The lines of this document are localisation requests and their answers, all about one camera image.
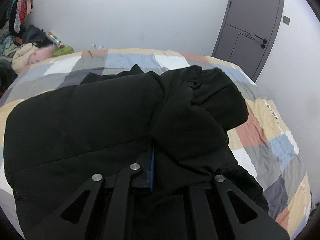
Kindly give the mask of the black padded jacket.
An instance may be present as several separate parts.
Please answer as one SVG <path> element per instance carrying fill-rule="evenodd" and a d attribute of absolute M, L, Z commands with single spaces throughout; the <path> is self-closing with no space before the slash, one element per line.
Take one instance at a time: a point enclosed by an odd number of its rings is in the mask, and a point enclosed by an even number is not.
<path fill-rule="evenodd" d="M 90 73 L 19 103 L 5 127 L 4 171 L 25 238 L 94 174 L 107 178 L 109 198 L 118 173 L 147 152 L 152 189 L 132 182 L 125 239 L 192 239 L 190 188 L 217 175 L 267 212 L 262 187 L 229 148 L 228 131 L 248 116 L 235 83 L 199 66 Z"/>

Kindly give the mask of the dark clothes pile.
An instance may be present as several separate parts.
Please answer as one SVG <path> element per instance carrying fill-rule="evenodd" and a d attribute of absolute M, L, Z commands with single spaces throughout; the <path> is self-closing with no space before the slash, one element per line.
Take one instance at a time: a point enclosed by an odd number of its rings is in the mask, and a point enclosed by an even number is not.
<path fill-rule="evenodd" d="M 27 29 L 25 26 L 21 26 L 19 33 L 13 32 L 12 34 L 21 38 L 23 44 L 32 43 L 37 48 L 53 45 L 53 42 L 46 36 L 45 32 L 33 24 L 29 25 Z"/>

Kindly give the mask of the red hanging clothes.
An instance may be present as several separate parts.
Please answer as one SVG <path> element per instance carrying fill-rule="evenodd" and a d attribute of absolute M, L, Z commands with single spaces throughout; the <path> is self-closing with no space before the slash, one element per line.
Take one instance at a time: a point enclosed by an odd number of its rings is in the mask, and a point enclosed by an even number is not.
<path fill-rule="evenodd" d="M 25 22 L 26 16 L 33 10 L 33 0 L 17 0 L 16 14 L 14 18 L 14 31 L 20 32 L 21 24 Z"/>

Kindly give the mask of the patchwork checkered bed quilt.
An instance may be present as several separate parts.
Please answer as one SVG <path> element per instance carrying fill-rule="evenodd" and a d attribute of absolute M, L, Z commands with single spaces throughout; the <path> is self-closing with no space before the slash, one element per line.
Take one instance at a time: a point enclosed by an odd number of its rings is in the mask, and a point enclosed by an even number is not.
<path fill-rule="evenodd" d="M 249 118 L 228 132 L 229 147 L 239 165 L 260 184 L 270 216 L 296 238 L 308 222 L 312 197 L 308 174 L 299 148 L 280 117 L 274 102 L 264 95 L 244 71 L 229 61 L 210 56 L 154 49 L 83 51 L 48 58 L 26 66 L 1 98 L 1 126 L 20 102 L 65 86 L 77 85 L 90 73 L 117 74 L 134 65 L 161 74 L 167 70 L 198 65 L 220 68 L 245 98 Z"/>

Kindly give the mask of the cream fleece garment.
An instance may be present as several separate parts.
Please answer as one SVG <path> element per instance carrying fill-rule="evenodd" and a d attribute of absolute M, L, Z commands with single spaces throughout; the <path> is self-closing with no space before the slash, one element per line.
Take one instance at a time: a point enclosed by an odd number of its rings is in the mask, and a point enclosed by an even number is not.
<path fill-rule="evenodd" d="M 12 69 L 16 74 L 19 74 L 21 70 L 28 65 L 31 55 L 37 50 L 37 46 L 32 43 L 26 43 L 16 51 L 11 63 Z"/>

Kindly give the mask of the pink plush garment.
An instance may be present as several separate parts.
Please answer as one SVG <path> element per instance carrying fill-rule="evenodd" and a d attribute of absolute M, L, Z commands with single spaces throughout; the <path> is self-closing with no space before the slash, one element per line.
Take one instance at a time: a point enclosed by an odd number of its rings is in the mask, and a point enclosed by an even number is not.
<path fill-rule="evenodd" d="M 57 46 L 49 45 L 43 48 L 39 48 L 31 54 L 28 64 L 35 64 L 53 57 L 53 53 L 57 50 Z"/>

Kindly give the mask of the green tissue box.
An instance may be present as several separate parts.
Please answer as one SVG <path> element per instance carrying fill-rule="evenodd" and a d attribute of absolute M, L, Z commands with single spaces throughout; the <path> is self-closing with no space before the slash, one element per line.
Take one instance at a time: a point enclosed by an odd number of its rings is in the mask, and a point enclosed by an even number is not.
<path fill-rule="evenodd" d="M 53 52 L 53 57 L 63 56 L 74 53 L 74 49 L 70 46 L 61 47 Z"/>

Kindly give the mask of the grey room door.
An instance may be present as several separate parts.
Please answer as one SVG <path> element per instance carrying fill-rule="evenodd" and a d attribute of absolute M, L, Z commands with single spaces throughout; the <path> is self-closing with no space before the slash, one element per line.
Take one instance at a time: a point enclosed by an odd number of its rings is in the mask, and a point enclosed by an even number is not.
<path fill-rule="evenodd" d="M 256 81 L 273 47 L 284 0 L 229 0 L 212 56 L 239 66 Z M 258 35 L 267 39 L 265 49 Z"/>

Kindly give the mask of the small grey wall plate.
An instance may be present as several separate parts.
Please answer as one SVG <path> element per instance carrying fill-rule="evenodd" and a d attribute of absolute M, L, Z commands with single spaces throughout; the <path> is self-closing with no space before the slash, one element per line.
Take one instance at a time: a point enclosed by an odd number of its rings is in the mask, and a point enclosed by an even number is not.
<path fill-rule="evenodd" d="M 284 15 L 283 16 L 283 23 L 285 23 L 286 25 L 289 25 L 290 24 L 290 18 Z"/>

